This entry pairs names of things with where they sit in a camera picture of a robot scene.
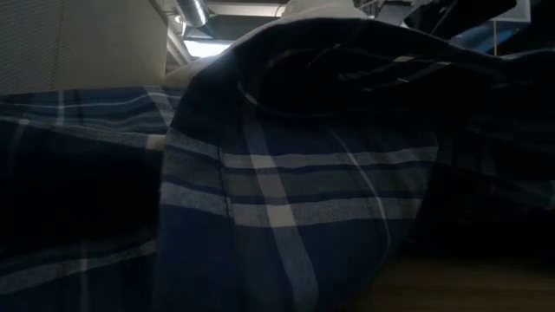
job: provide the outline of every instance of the wooden surface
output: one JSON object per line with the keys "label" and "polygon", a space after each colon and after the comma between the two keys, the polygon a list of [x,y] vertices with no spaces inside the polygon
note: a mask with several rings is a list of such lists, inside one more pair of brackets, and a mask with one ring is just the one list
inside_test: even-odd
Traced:
{"label": "wooden surface", "polygon": [[486,262],[393,262],[354,311],[550,311],[555,275]]}

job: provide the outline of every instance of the white stripe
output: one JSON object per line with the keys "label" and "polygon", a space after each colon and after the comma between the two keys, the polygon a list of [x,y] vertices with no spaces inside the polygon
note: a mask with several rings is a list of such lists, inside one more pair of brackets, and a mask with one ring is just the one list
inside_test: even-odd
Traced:
{"label": "white stripe", "polygon": [[[254,116],[253,109],[245,110],[244,133],[249,153],[268,153],[264,130]],[[252,166],[257,168],[258,159],[251,159]],[[287,192],[279,175],[257,174],[260,191],[265,197],[279,194],[286,198]],[[314,310],[318,300],[318,282],[312,261],[304,246],[304,241],[296,227],[291,206],[289,204],[266,206],[266,212],[273,231],[279,256],[287,275],[295,308],[297,311]]]}
{"label": "white stripe", "polygon": [[376,85],[372,86],[372,88],[363,88],[362,91],[372,92],[372,91],[374,91],[378,88],[389,88],[389,87],[397,86],[397,85],[402,84],[402,83],[408,83],[408,82],[411,82],[413,80],[420,79],[420,78],[422,78],[426,75],[431,75],[432,73],[434,73],[434,72],[436,72],[436,71],[438,71],[442,68],[445,68],[449,64],[451,64],[451,63],[450,62],[435,62],[435,63],[427,66],[426,68],[424,68],[424,69],[422,69],[422,70],[420,70],[420,71],[418,71],[414,74],[404,76],[404,77],[397,77],[397,78],[395,78],[395,80],[393,80],[391,82],[376,84]]}
{"label": "white stripe", "polygon": [[47,248],[45,250],[24,253],[18,256],[2,259],[2,261],[0,262],[0,271],[13,271],[13,269],[11,268],[13,268],[14,266],[17,266],[20,263],[27,263],[29,261],[33,263],[37,263],[38,261],[43,261],[44,263],[47,263],[52,262],[49,259],[54,258],[76,258],[75,255],[82,252],[82,244],[87,244],[87,251],[89,254],[100,253],[102,255],[106,255],[109,254],[111,250],[123,250],[131,244],[136,244],[139,241],[147,241],[150,237],[152,237],[152,229],[146,229],[137,231],[132,236],[107,237],[103,240],[96,239],[94,242],[82,242],[78,244],[70,244],[63,247]]}
{"label": "white stripe", "polygon": [[243,85],[241,83],[239,83],[237,85],[237,89],[239,90],[239,92],[252,104],[254,105],[258,105],[258,101],[257,99],[255,99],[254,97],[252,97],[252,95],[248,94],[244,89],[243,89]]}
{"label": "white stripe", "polygon": [[[110,264],[116,264],[134,259],[136,257],[150,255],[155,251],[156,243],[152,240],[139,247],[120,251],[110,256],[90,258],[84,269],[91,270],[101,268]],[[0,276],[0,295],[6,295],[15,291],[28,289],[42,283],[51,282],[58,278],[70,276],[83,271],[82,259],[44,264],[32,269],[20,270],[5,276]]]}
{"label": "white stripe", "polygon": [[339,135],[337,135],[337,133],[335,131],[333,131],[333,129],[330,128],[330,132],[331,134],[336,138],[336,140],[343,146],[343,149],[345,150],[345,152],[347,152],[347,154],[349,155],[349,159],[350,161],[358,168],[359,173],[361,174],[362,178],[364,179],[364,181],[366,182],[366,184],[368,185],[368,187],[370,188],[370,190],[372,191],[372,193],[374,193],[374,198],[375,201],[378,204],[378,207],[380,208],[380,213],[382,215],[382,219],[383,219],[383,226],[385,227],[385,231],[386,231],[386,235],[388,237],[387,239],[387,244],[386,244],[386,250],[383,253],[383,257],[381,260],[380,265],[378,266],[378,268],[381,268],[382,265],[384,265],[385,260],[387,255],[389,254],[389,249],[391,248],[391,234],[389,232],[389,225],[388,225],[388,218],[385,214],[385,210],[383,208],[383,203],[382,203],[382,199],[378,196],[377,191],[375,190],[374,184],[372,184],[372,181],[370,181],[370,179],[368,178],[368,176],[366,175],[366,172],[360,167],[360,165],[358,165],[358,163],[356,162],[355,157],[353,157],[353,154],[349,152],[349,148],[345,145],[345,143],[343,142],[343,140],[341,140],[341,138],[339,137]]}
{"label": "white stripe", "polygon": [[414,60],[414,57],[412,57],[412,56],[406,56],[406,55],[401,55],[401,56],[398,56],[397,58],[395,58],[395,59],[393,60],[393,62],[408,62],[408,61],[410,61],[410,60]]}
{"label": "white stripe", "polygon": [[[436,147],[419,147],[419,148],[405,148],[392,152],[363,152],[363,153],[350,153],[355,159],[359,159],[358,165],[372,166],[372,165],[397,165],[408,162],[422,161],[422,160],[435,160],[437,152]],[[298,169],[310,166],[333,166],[345,165],[341,161],[344,153],[329,153],[329,154],[284,154],[278,156],[269,155],[225,155],[225,166],[228,168],[242,169],[248,167],[246,160],[252,159],[257,163],[257,169],[269,168],[286,168]]]}
{"label": "white stripe", "polygon": [[[83,118],[80,118],[80,117],[69,117],[67,115],[64,115],[63,119],[64,119],[64,124],[66,126],[88,127],[93,125],[93,126],[104,126],[104,127],[108,127],[108,126],[121,127],[122,125],[130,124],[127,126],[130,128],[136,128],[136,127],[141,127],[145,124],[152,125],[152,124],[158,123],[159,127],[163,126],[164,128],[167,128],[166,124],[162,125],[159,121],[150,121],[150,120],[146,121],[146,119],[159,120],[160,114],[156,111],[151,111],[143,114],[134,114],[131,117],[122,118],[118,120],[106,120],[101,118],[101,116],[105,116],[105,115],[106,114],[102,114],[102,115],[96,116],[95,118],[86,118],[85,120],[83,120]],[[29,114],[29,113],[23,114],[22,117],[24,119],[37,120],[40,122],[49,122],[54,119],[53,116],[44,116],[43,114]]]}
{"label": "white stripe", "polygon": [[[87,245],[85,243],[83,243],[81,245],[81,272],[84,272],[86,270],[88,270],[88,259],[87,259]],[[88,312],[88,275],[87,274],[82,274],[81,278],[79,279],[80,282],[80,288],[79,288],[79,294],[80,294],[80,304],[81,304],[81,309],[79,310],[79,312]]]}
{"label": "white stripe", "polygon": [[146,149],[151,151],[163,151],[166,144],[165,134],[149,134],[147,136]]}
{"label": "white stripe", "polygon": [[145,144],[147,142],[147,137],[148,137],[148,135],[144,133],[133,133],[133,132],[114,133],[114,131],[110,131],[110,130],[103,130],[103,129],[92,128],[92,127],[78,127],[78,126],[57,127],[57,126],[53,126],[53,125],[45,124],[41,122],[30,123],[29,120],[19,120],[16,118],[9,118],[9,117],[3,117],[2,120],[8,121],[8,122],[14,122],[14,123],[21,123],[21,124],[23,124],[23,121],[25,121],[27,122],[27,125],[29,125],[29,127],[34,127],[38,129],[47,129],[53,133],[62,133],[76,138],[99,140],[102,142],[115,143],[118,145],[131,146],[131,147],[145,148]]}
{"label": "white stripe", "polygon": [[174,128],[167,130],[167,144],[184,149],[189,152],[199,153],[214,160],[219,160],[219,150],[217,146],[196,140],[183,134]]}
{"label": "white stripe", "polygon": [[160,187],[160,203],[162,205],[175,205],[210,212],[226,216],[227,205],[224,197],[207,192],[198,192],[185,186],[175,185],[170,182],[162,183]]}
{"label": "white stripe", "polygon": [[63,107],[63,91],[58,91],[58,117],[55,120],[57,126],[63,125],[63,115],[64,115],[64,107]]}
{"label": "white stripe", "polygon": [[[168,99],[181,99],[181,96],[152,93],[152,94],[141,95],[141,96],[138,96],[138,97],[136,97],[136,98],[133,98],[132,100],[123,101],[123,102],[90,103],[90,104],[82,103],[82,104],[66,105],[65,107],[66,107],[66,108],[75,108],[75,107],[111,107],[111,106],[127,105],[127,104],[129,104],[129,103],[133,103],[134,101],[138,101],[138,100],[141,100],[141,99],[145,99],[145,98],[147,98],[147,97],[151,97],[152,95],[166,96],[166,98],[168,98]],[[21,107],[40,107],[40,108],[53,108],[53,109],[58,109],[57,106],[52,106],[52,105],[36,105],[36,104],[4,103],[4,102],[0,102],[0,105],[11,105],[11,106],[21,106]]]}
{"label": "white stripe", "polygon": [[[389,207],[390,220],[412,219],[421,206],[418,198],[382,198]],[[380,219],[379,207],[372,198],[329,199],[318,202],[290,204],[296,225],[329,224],[350,220]],[[235,224],[266,228],[270,226],[259,217],[260,211],[281,209],[277,205],[233,204]]]}
{"label": "white stripe", "polygon": [[158,111],[160,112],[160,116],[162,116],[162,118],[164,119],[164,122],[166,122],[166,126],[170,126],[170,123],[172,123],[172,119],[174,115],[173,107],[170,104],[170,102],[167,100],[167,97],[163,92],[155,92],[155,91],[163,91],[162,88],[145,87],[145,89],[148,92],[148,95],[150,95],[150,98],[153,100],[154,105],[156,105],[156,108],[158,108]]}

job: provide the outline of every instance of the dark fabric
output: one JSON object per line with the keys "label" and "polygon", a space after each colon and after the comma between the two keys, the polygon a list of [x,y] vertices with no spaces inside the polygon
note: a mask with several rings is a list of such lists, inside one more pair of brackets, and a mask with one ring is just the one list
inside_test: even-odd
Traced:
{"label": "dark fabric", "polygon": [[250,34],[193,79],[168,131],[156,310],[342,306],[408,238],[424,198],[446,209],[444,195],[479,197],[439,164],[505,187],[499,202],[517,203],[506,218],[523,213],[519,185],[551,208],[552,189],[525,189],[555,177],[553,60],[354,18]]}
{"label": "dark fabric", "polygon": [[0,96],[0,310],[148,311],[182,89]]}
{"label": "dark fabric", "polygon": [[553,181],[508,180],[437,164],[402,255],[555,263]]}

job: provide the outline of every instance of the plaid fabric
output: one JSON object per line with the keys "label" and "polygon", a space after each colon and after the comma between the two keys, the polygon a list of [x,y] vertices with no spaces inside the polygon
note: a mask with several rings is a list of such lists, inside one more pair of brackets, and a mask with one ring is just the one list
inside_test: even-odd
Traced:
{"label": "plaid fabric", "polygon": [[0,310],[149,310],[167,125],[183,90],[0,97]]}
{"label": "plaid fabric", "polygon": [[0,99],[3,312],[333,309],[426,207],[552,208],[552,52],[360,19],[248,39],[179,106],[157,87]]}
{"label": "plaid fabric", "polygon": [[[482,114],[518,119],[552,103],[551,52],[508,61],[370,20],[288,22],[210,64],[178,107],[162,175],[159,311],[342,306],[407,237],[446,140],[464,145],[472,134],[461,129]],[[542,97],[522,107],[529,94]],[[550,169],[549,149],[494,143],[494,155],[455,148],[450,166],[476,154],[501,178],[540,178],[525,174],[538,163],[504,156]]]}
{"label": "plaid fabric", "polygon": [[401,255],[555,261],[553,183],[436,164]]}

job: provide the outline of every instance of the ceiling light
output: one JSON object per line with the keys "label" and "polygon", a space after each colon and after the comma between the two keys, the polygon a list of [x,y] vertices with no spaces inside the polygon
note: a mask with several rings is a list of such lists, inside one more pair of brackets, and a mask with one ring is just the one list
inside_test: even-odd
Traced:
{"label": "ceiling light", "polygon": [[195,57],[207,57],[218,55],[227,49],[231,42],[194,42],[185,40],[189,53]]}

